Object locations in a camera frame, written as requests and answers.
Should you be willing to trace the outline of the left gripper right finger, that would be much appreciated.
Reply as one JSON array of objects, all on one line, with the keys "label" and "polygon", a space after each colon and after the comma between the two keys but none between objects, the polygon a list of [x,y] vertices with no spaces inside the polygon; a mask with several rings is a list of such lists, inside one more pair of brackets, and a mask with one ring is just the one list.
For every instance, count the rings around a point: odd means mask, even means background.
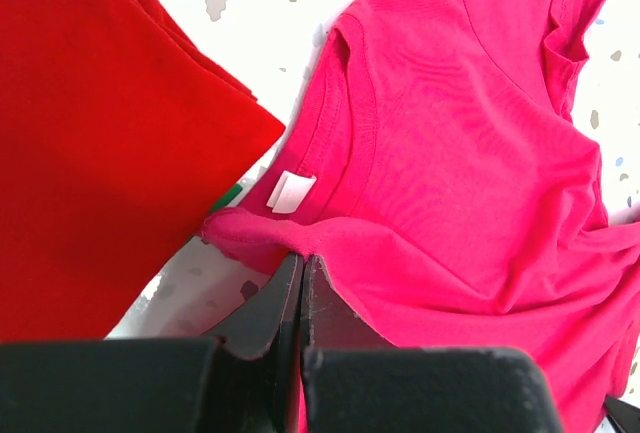
[{"label": "left gripper right finger", "polygon": [[311,432],[560,432],[539,368],[508,348],[399,348],[304,271],[301,376]]}]

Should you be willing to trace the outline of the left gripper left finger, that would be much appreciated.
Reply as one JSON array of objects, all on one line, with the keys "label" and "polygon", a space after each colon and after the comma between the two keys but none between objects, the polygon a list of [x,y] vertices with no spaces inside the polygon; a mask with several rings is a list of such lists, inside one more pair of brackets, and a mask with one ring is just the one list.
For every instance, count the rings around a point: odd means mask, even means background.
[{"label": "left gripper left finger", "polygon": [[5,432],[294,432],[304,261],[193,337],[1,349]]}]

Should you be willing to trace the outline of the pink t shirt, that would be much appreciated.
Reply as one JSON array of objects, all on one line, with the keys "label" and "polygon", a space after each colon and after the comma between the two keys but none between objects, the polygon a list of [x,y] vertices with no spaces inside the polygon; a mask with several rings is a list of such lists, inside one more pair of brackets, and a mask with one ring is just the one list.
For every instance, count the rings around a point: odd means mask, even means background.
[{"label": "pink t shirt", "polygon": [[639,334],[639,227],[613,225],[572,124],[605,0],[355,0],[270,169],[202,237],[251,269],[318,256],[401,347],[507,346],[569,432],[620,395]]}]

